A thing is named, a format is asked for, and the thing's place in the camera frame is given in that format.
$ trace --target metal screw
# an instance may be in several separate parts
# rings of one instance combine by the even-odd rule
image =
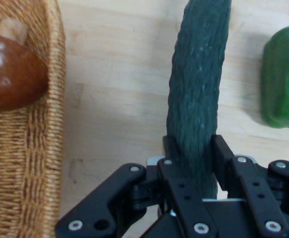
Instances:
[[[140,170],[140,168],[137,167],[137,166],[133,166],[133,167],[130,168],[131,172],[136,172],[136,171],[139,171],[139,170]]]
[[[76,220],[69,223],[69,230],[72,232],[78,231],[83,227],[83,222]]]
[[[276,232],[276,233],[282,230],[282,226],[279,223],[273,222],[273,221],[266,222],[266,228],[270,230],[271,232]]]
[[[241,163],[246,163],[247,162],[247,160],[244,157],[238,157],[237,161],[241,162]]]
[[[202,234],[209,233],[210,228],[209,228],[208,225],[206,225],[204,223],[197,223],[197,224],[194,225],[194,230],[195,230],[196,233],[202,235]]]
[[[279,168],[282,168],[282,169],[284,169],[285,167],[287,167],[286,164],[283,163],[283,162],[278,162],[278,163],[276,163],[276,166],[279,167]]]
[[[176,213],[173,211],[173,209],[171,209],[170,215],[171,215],[172,217],[176,217]]]
[[[172,165],[172,161],[171,161],[171,160],[165,160],[165,161],[164,161],[164,164],[165,164],[165,165]]]

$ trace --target robotic hand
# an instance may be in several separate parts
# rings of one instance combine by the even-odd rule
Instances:
[[[159,205],[158,220],[141,238],[289,238],[289,162],[268,168],[234,156],[212,137],[214,173],[227,199],[202,199],[179,163],[175,141],[165,158],[144,168],[125,164],[56,225],[58,238],[120,238]]]

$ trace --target wood grain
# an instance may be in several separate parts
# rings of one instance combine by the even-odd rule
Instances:
[[[171,58],[187,0],[59,0],[67,36],[66,148],[61,215],[119,166],[162,154]],[[259,114],[264,44],[289,26],[289,0],[234,0],[218,130],[262,166],[289,160],[289,129]],[[137,238],[156,219],[125,235]]]

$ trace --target cucumber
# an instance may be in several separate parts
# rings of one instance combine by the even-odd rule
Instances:
[[[190,0],[184,10],[169,81],[167,135],[203,198],[216,198],[211,136],[217,129],[219,83],[231,0]]]

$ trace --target basket weave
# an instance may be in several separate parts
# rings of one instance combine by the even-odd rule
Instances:
[[[65,36],[56,0],[0,0],[0,21],[29,27],[27,46],[49,69],[47,94],[0,113],[0,238],[53,237],[63,157]]]

